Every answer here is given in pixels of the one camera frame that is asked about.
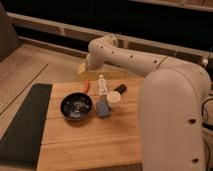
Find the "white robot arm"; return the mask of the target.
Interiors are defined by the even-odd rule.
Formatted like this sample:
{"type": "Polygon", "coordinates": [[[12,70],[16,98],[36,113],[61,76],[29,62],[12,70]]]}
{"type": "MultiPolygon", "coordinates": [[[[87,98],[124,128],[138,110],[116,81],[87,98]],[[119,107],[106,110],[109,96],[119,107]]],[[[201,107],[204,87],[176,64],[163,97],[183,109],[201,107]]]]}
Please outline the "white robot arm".
{"type": "Polygon", "coordinates": [[[105,35],[88,45],[84,66],[98,70],[111,62],[144,78],[138,93],[143,171],[206,171],[202,103],[211,90],[198,64],[124,49],[105,35]]]}

